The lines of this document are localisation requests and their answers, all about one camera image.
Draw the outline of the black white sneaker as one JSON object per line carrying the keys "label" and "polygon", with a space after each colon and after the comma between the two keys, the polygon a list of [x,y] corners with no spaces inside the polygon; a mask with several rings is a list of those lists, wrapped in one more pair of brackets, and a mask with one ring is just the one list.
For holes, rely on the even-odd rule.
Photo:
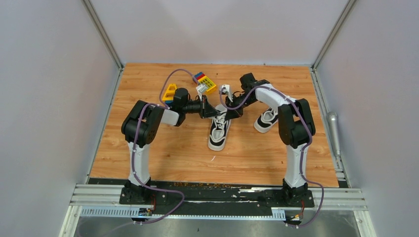
{"label": "black white sneaker", "polygon": [[260,133],[268,132],[276,123],[278,122],[278,113],[272,109],[268,108],[263,112],[257,120],[254,122],[254,128]]}

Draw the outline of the white shoe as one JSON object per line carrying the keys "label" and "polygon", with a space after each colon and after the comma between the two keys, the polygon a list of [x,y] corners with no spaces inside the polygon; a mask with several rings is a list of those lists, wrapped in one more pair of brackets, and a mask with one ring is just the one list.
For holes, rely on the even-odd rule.
{"label": "white shoe", "polygon": [[222,104],[215,108],[220,112],[220,115],[211,118],[208,147],[213,151],[221,151],[225,146],[232,121],[225,119],[228,110]]}

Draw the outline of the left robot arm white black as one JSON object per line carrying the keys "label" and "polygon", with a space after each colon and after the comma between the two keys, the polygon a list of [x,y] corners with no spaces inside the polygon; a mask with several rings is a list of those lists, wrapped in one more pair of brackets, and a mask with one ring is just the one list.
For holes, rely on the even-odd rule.
{"label": "left robot arm white black", "polygon": [[136,102],[121,127],[130,152],[130,174],[123,188],[126,197],[132,196],[139,204],[145,204],[151,199],[151,190],[145,187],[151,181],[150,144],[161,124],[179,127],[186,114],[198,114],[204,119],[218,116],[220,112],[209,103],[205,95],[192,100],[185,88],[176,89],[166,107],[142,100]]}

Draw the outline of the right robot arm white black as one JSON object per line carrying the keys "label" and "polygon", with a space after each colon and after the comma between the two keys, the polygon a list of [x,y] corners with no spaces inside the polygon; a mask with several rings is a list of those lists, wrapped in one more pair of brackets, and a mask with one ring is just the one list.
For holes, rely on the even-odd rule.
{"label": "right robot arm white black", "polygon": [[256,80],[252,73],[240,78],[243,94],[235,96],[228,85],[222,85],[219,95],[226,95],[222,104],[227,108],[226,119],[243,115],[243,109],[261,102],[278,115],[279,136],[287,149],[287,169],[283,179],[282,199],[288,206],[295,206],[308,196],[305,177],[307,151],[316,128],[309,103],[296,100],[277,90],[267,80]]}

